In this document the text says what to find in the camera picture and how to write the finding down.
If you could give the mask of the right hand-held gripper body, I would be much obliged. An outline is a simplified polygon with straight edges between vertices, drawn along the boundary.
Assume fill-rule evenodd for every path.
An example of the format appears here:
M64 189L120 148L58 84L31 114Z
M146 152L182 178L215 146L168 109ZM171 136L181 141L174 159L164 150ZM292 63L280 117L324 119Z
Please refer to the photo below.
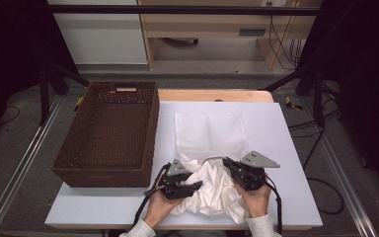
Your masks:
M245 191L256 191L266 183L265 168L279 168L280 165L257 151L251 151L232 164L232 178Z

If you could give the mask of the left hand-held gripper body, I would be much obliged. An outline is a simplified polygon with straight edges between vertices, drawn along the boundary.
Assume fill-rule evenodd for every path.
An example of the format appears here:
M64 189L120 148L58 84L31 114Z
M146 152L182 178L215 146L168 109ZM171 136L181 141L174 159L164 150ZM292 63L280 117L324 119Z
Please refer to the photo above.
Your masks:
M175 159L167 164L167 170L159 182L161 192L167 199L191 197L194 192L187 189L185 182L179 182L180 174L191 173L184 164Z

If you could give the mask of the white garment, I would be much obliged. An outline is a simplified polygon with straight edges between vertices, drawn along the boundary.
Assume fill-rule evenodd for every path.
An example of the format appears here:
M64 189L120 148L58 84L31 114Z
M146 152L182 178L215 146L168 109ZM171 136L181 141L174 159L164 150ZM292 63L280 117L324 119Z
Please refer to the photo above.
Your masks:
M229 170L221 159L209 159L202 164L192 160L185 162L184 166L191 172L185 184L202 181L202 185L191 197L186 197L172 210L174 215L185 212L204 215L226 214L237 224L245 222L248 213L234 187Z

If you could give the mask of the white mesh laundry bag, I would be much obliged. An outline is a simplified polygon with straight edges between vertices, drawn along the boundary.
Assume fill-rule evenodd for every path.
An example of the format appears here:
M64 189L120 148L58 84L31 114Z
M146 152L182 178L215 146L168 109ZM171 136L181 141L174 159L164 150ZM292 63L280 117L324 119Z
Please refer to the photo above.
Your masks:
M240 114L175 114L176 147L179 159L196 160L229 157L238 160L249 152Z

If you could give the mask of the brown woven basket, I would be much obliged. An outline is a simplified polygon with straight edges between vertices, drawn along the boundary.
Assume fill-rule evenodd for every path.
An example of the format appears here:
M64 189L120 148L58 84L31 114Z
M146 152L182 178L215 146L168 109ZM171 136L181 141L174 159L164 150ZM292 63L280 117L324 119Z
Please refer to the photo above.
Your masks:
M160 102L154 82L94 82L52 172L71 188L150 185Z

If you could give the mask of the person's left hand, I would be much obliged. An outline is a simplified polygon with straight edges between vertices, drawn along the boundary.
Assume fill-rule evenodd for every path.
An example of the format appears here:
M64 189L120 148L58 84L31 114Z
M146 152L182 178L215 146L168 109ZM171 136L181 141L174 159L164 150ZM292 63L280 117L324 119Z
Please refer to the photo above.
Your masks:
M151 228L156 227L183 201L182 198L167 199L160 191L155 192L149 199L144 222Z

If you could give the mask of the person's right hand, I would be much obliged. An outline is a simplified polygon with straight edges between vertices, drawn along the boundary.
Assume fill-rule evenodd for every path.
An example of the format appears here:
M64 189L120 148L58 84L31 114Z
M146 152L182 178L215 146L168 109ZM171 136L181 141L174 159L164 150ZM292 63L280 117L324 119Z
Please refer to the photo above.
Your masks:
M262 186L256 191L246 191L239 184L235 184L234 187L242 197L245 208L251 218L257 218L267 214L271 192L269 187Z

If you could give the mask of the white table mat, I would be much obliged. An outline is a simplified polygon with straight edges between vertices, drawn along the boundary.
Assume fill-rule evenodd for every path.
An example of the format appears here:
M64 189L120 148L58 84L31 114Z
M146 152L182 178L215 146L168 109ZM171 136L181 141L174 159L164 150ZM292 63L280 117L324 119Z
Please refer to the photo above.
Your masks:
M308 230L323 224L279 104L163 102L156 133L154 173L178 156L174 125L177 113L240 114L249 148L279 164L265 171L281 197L282 227ZM128 228L144 199L143 192L142 188L82 189L62 185L45 223L58 229Z

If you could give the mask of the black metal stand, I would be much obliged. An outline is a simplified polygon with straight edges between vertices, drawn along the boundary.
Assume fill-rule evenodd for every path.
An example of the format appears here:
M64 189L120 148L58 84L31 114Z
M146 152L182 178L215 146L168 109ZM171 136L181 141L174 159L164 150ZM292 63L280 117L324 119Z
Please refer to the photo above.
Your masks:
M294 79L299 79L300 82L295 88L295 93L298 96L304 96L314 89L313 92L313 119L319 127L325 125L323 109L322 109L322 94L324 88L323 74L320 69L315 66L303 66L295 69L292 73L284 76L282 79L265 86L262 91L272 92L277 88L291 82Z
M39 74L41 118L40 125L43 125L49 118L50 105L48 96L48 86L51 86L57 95L66 95L69 91L65 79L69 78L82 86L88 87L90 82L81 77L78 73L69 70L59 64L46 65Z

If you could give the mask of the light wooden desk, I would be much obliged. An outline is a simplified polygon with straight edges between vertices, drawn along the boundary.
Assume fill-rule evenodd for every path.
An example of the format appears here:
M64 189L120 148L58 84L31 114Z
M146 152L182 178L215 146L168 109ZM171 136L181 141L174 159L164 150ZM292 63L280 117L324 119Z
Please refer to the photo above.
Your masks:
M140 6L228 6L319 8L323 0L136 0ZM143 32L150 59L154 58L154 40L242 38L259 43L269 69L288 54L289 40L305 40L314 24L313 16L255 15L164 15L142 14Z

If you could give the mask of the dark curtain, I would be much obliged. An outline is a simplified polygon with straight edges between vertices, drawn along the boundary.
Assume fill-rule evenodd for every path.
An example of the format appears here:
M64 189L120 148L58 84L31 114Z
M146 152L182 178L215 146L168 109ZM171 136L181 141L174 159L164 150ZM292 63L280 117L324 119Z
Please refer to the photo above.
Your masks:
M39 83L43 68L57 64L75 73L75 62L48 0L0 0L0 118L11 95Z
M322 0L300 59L341 86L340 109L379 173L379 0Z

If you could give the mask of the black horizontal bar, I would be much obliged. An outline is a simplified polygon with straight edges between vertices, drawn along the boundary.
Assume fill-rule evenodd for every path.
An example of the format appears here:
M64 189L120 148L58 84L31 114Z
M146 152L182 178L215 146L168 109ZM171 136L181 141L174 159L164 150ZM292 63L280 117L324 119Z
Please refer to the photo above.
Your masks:
M166 15L270 15L318 16L320 8L226 7L226 6L131 6L131 5L48 5L51 13L66 14L166 14Z

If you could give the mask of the white cabinet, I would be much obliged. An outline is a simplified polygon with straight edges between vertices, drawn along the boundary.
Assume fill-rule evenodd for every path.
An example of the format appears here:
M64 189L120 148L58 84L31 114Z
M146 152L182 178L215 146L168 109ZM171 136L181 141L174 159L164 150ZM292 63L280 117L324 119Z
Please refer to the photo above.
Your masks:
M146 64L138 14L55 14L76 64Z

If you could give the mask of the aluminium floor rail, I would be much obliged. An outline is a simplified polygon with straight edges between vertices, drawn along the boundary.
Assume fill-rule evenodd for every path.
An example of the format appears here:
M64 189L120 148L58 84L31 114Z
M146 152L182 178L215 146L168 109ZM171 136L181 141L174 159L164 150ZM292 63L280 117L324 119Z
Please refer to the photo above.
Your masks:
M40 125L38 127L34 138L30 142L11 179L7 183L5 190L0 196L0 224L2 223L2 220L4 219L9 207L11 206L13 199L15 198L22 182L24 181L24 178L26 177L31 165L33 164L41 148L41 145L45 140L46 135L50 130L55 117L58 114L60 105L63 102L63 100L63 96L54 97L50 107L48 118L44 121L43 125Z
M351 220L354 223L360 237L377 237L376 230L368 214L366 213L364 206L352 185L352 182L347 176L344 168L341 166L336 151L330 143L330 140L325 135L327 129L319 128L317 125L314 125L313 128L320 132L318 147L323 152L323 156L343 199L344 207L350 214Z

